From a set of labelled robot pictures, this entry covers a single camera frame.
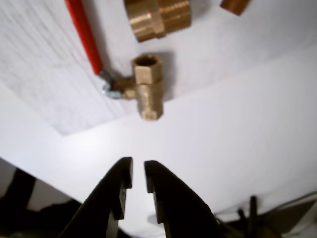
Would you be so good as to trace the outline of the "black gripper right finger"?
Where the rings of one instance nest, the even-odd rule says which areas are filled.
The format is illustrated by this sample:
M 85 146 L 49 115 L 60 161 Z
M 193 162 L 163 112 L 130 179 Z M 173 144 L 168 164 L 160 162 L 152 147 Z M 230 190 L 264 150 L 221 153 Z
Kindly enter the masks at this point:
M 178 176 L 158 161 L 144 163 L 159 224 L 168 238 L 221 238 L 223 233 L 208 205 Z

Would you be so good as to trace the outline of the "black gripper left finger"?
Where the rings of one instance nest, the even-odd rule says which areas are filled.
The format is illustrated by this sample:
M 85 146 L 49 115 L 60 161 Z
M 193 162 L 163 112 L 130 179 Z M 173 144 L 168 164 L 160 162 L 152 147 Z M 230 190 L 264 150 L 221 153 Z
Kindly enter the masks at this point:
M 80 206 L 61 238 L 129 238 L 119 228 L 124 219 L 126 191 L 132 188 L 132 158 L 116 162 Z

